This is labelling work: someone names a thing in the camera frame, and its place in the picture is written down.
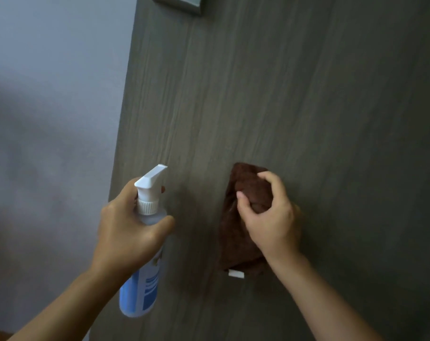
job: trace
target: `white spray nozzle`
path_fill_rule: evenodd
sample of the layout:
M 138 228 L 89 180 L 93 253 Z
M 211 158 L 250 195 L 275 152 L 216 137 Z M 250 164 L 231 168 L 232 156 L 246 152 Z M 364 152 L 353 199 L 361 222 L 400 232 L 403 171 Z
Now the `white spray nozzle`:
M 158 164 L 134 183 L 134 186 L 138 188 L 138 211 L 140 214 L 151 215 L 158 211 L 161 195 L 159 177 L 166 169 L 166 165 Z

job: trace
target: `hand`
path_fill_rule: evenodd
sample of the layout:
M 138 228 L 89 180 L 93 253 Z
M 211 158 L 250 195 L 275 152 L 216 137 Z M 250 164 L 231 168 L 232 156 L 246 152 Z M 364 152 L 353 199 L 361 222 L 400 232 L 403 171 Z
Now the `hand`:
M 174 228 L 174 218 L 167 216 L 155 225 L 145 226 L 135 211 L 138 178 L 129 181 L 120 194 L 101 209 L 98 244 L 91 269 L 103 276 L 125 282 L 160 250 Z
M 251 239 L 270 263 L 286 258 L 301 257 L 300 208 L 289 201 L 281 179 L 272 172 L 260 172 L 258 176 L 272 185 L 272 206 L 266 212 L 256 214 L 244 193 L 237 192 L 237 209 Z

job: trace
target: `gray wood surface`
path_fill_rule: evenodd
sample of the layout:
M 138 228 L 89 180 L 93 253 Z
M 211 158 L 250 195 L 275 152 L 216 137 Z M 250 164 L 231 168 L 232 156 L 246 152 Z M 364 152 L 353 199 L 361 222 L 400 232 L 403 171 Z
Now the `gray wood surface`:
M 271 274 L 216 270 L 235 161 L 307 215 L 303 250 L 390 340 L 430 340 L 430 0 L 138 0 L 111 198 L 157 163 L 177 219 L 158 301 L 91 338 L 311 340 Z

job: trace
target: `person's right arm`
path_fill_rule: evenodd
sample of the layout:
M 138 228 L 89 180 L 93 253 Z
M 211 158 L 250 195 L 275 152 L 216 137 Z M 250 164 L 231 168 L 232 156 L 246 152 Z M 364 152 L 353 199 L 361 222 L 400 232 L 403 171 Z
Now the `person's right arm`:
M 300 208 L 289 201 L 281 179 L 271 172 L 258 176 L 272 185 L 272 207 L 256 214 L 247 197 L 238 192 L 237 208 L 252 240 L 291 293 L 316 340 L 382 340 L 299 252 Z

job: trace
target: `forearm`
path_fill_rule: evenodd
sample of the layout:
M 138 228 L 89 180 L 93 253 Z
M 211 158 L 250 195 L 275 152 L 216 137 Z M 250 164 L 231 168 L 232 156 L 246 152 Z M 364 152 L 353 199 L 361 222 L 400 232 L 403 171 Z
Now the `forearm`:
M 118 282 L 87 271 L 10 340 L 82 340 L 119 287 Z
M 271 261 L 317 341 L 371 341 L 382 338 L 322 279 L 303 256 Z

